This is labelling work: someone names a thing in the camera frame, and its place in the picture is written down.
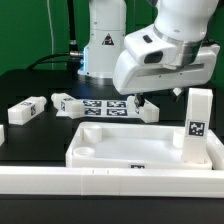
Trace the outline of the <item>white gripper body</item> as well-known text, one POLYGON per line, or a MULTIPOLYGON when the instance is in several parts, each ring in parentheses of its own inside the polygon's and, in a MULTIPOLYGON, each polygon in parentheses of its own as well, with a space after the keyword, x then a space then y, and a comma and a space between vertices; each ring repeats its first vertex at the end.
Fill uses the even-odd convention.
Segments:
POLYGON ((117 61, 113 85, 122 94, 136 94, 207 83, 213 74, 220 46, 203 46, 192 64, 177 70, 160 64, 139 65, 123 51, 117 61))

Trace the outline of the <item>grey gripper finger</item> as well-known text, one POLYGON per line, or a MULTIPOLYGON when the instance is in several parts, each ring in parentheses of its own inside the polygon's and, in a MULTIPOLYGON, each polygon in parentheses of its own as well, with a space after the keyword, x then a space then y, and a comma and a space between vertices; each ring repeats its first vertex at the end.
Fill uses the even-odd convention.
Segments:
POLYGON ((174 88, 171 93, 172 93, 172 96, 173 96, 173 100, 174 101, 178 101, 180 96, 183 94, 184 92, 184 89, 183 88, 174 88))
POLYGON ((134 96, 134 104, 137 108, 144 106, 145 99, 142 94, 138 93, 134 96))

